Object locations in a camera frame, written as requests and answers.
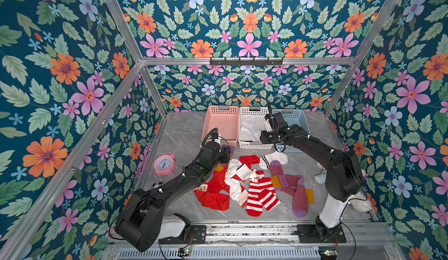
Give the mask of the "white sock black stripes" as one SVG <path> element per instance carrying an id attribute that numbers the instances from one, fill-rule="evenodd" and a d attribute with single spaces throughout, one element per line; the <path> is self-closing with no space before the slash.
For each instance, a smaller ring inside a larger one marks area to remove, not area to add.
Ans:
<path id="1" fill-rule="evenodd" d="M 273 162 L 277 162 L 280 165 L 287 164 L 288 162 L 288 156 L 284 153 L 280 153 L 278 151 L 275 151 L 269 155 L 265 155 L 259 158 L 259 167 L 263 170 L 267 170 L 270 168 L 271 164 Z"/>

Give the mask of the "red santa sock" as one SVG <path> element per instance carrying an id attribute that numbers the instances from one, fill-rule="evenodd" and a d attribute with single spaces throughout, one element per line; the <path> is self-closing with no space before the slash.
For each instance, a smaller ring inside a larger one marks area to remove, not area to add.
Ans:
<path id="1" fill-rule="evenodd" d="M 230 197 L 220 192 L 213 192 L 209 183 L 203 183 L 194 189 L 199 203 L 214 211 L 227 211 L 229 209 Z"/>

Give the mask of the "maroon sock yellow heel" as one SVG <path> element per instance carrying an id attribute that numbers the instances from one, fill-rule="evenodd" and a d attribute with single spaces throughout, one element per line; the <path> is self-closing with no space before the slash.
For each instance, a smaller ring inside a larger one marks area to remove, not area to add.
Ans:
<path id="1" fill-rule="evenodd" d="M 294 196 L 301 176 L 285 175 L 281 163 L 277 160 L 270 163 L 269 171 L 274 189 Z"/>

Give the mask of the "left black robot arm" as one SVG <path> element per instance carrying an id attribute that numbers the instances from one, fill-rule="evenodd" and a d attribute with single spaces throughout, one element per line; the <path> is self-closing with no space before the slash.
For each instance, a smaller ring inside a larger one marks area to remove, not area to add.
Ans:
<path id="1" fill-rule="evenodd" d="M 203 142 L 198 156 L 177 177 L 151 190 L 136 190 L 119 214 L 114 231 L 140 252 L 159 239 L 186 237 L 190 221 L 179 214 L 165 216 L 166 208 L 206 182 L 214 168 L 230 158 L 231 147 Z"/>

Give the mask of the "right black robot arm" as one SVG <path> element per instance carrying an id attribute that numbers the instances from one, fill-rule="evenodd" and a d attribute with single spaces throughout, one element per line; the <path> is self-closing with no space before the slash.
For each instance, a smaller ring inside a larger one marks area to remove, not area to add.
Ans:
<path id="1" fill-rule="evenodd" d="M 280 112 L 273 114 L 271 103 L 267 102 L 268 121 L 271 130 L 261 132 L 263 144 L 283 143 L 306 153 L 326 170 L 325 188 L 327 199 L 324 208 L 316 218 L 314 232 L 305 234 L 320 241 L 328 240 L 338 233 L 341 218 L 348 204 L 357 200 L 356 194 L 362 190 L 364 176 L 359 159 L 353 152 L 335 149 L 320 139 L 311 136 L 302 127 L 289 126 Z"/>

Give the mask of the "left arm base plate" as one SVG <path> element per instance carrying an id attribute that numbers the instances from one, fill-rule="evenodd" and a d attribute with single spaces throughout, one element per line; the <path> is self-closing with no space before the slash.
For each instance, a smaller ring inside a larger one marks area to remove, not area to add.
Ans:
<path id="1" fill-rule="evenodd" d="M 186 228 L 178 237 L 168 237 L 158 240 L 160 244 L 205 244 L 207 227 L 204 225 L 193 225 Z"/>

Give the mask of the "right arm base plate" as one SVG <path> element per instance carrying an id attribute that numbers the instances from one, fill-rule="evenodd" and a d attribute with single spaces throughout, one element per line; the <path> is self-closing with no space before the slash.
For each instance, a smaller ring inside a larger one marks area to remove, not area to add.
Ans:
<path id="1" fill-rule="evenodd" d="M 344 231 L 341 225 L 335 228 L 327 228 L 322 224 L 318 225 L 297 225 L 296 234 L 299 237 L 300 243 L 346 243 Z"/>

